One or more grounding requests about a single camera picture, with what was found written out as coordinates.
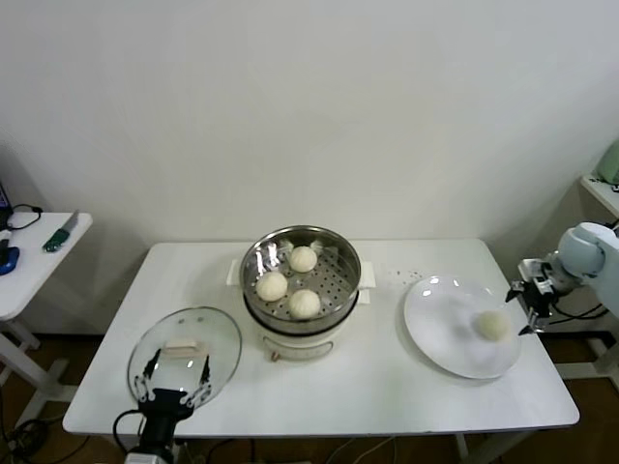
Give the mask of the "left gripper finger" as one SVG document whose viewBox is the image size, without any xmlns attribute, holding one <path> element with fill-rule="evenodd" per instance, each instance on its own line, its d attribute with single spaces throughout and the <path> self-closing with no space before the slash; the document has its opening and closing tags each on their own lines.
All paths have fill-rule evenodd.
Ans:
<svg viewBox="0 0 619 464">
<path fill-rule="evenodd" d="M 212 393 L 210 356 L 207 355 L 196 390 L 187 401 L 188 405 L 203 405 Z"/>
<path fill-rule="evenodd" d="M 139 375 L 133 378 L 134 392 L 137 401 L 154 401 L 155 393 L 152 376 L 158 366 L 161 349 L 158 348 L 153 357 L 145 364 Z"/>
</svg>

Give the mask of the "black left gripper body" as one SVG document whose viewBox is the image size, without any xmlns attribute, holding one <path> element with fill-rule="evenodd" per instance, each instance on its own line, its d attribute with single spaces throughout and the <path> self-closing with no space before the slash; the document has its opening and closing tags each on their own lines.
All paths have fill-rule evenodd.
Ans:
<svg viewBox="0 0 619 464">
<path fill-rule="evenodd" d="M 153 399 L 139 403 L 145 424 L 137 447 L 141 451 L 171 450 L 177 424 L 192 416 L 193 407 L 183 402 L 188 395 L 185 391 L 154 389 L 153 394 Z"/>
</svg>

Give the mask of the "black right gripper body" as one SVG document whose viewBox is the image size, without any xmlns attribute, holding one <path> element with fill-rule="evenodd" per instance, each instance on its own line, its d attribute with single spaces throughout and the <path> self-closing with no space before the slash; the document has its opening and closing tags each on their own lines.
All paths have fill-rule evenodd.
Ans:
<svg viewBox="0 0 619 464">
<path fill-rule="evenodd" d="M 547 281 L 524 281 L 521 299 L 538 317 L 549 317 L 554 304 L 554 288 Z"/>
</svg>

